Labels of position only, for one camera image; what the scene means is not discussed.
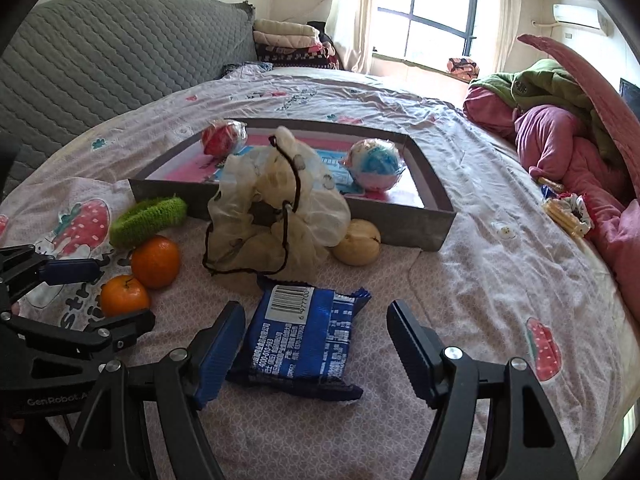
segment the wrapped ball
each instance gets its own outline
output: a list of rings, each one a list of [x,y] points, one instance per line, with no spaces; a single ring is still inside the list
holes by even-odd
[[[200,132],[200,140],[205,155],[223,160],[239,152],[246,144],[246,124],[239,121],[220,119],[213,121]]]
[[[396,145],[382,139],[359,140],[342,164],[356,183],[368,191],[391,189],[406,168]]]
[[[371,222],[351,220],[347,234],[332,252],[344,264],[361,267],[372,264],[380,256],[380,231]]]

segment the orange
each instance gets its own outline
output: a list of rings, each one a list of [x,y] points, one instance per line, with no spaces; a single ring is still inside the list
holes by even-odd
[[[107,317],[149,308],[146,288],[133,276],[116,276],[102,286],[100,309]]]
[[[160,235],[149,238],[131,255],[131,272],[148,288],[171,285],[180,271],[180,249]]]

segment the pink floral bedsheet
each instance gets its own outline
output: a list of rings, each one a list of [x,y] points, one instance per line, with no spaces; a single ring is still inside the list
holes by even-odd
[[[443,102],[391,90],[373,78],[267,73],[208,82],[74,140],[0,205],[0,244],[36,243],[51,254],[90,255],[103,275],[93,284],[24,298],[21,315],[71,329],[100,319],[100,285],[130,270],[128,254],[101,238],[134,203],[127,177],[219,117],[340,121],[410,134],[458,211],[438,253],[384,246],[370,267],[331,260],[321,269],[319,286],[347,292],[364,286],[372,293],[354,321],[346,367],[347,382],[362,386],[364,395],[331,404],[225,383],[200,418],[227,478],[263,478],[266,472],[282,480],[409,478],[433,412],[414,396],[386,332],[386,307],[396,298],[446,344],[474,358],[527,359],[578,466],[587,461],[609,432],[621,395],[612,312],[603,307],[587,259],[540,210],[526,174],[514,174],[478,127]],[[95,232],[88,234],[87,226]],[[69,235],[73,227],[82,231],[79,238]],[[258,298],[217,286],[200,265],[205,228],[206,222],[189,219],[167,233],[182,251],[180,276],[168,289],[152,292],[156,327],[123,352],[128,365],[186,345],[228,300],[241,301],[248,317],[253,313]],[[475,478],[479,465],[486,410],[481,403],[465,479]],[[146,415],[159,478],[170,479],[155,406]]]

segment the white plastic bag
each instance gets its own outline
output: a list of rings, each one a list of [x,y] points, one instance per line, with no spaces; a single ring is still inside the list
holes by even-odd
[[[241,270],[276,280],[313,281],[328,254],[325,247],[340,243],[351,221],[349,207],[319,155],[282,126],[274,143],[289,160],[273,145],[229,156],[220,189],[209,201],[212,232],[205,264],[213,275],[234,277],[224,280],[226,286],[246,283],[238,279]],[[254,222],[250,209],[258,202],[273,209],[270,226]]]

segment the gray quilted sofa cover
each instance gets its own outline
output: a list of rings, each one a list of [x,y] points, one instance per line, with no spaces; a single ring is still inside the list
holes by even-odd
[[[0,132],[23,143],[4,192],[92,126],[255,60],[253,22],[216,0],[36,6],[0,59]]]

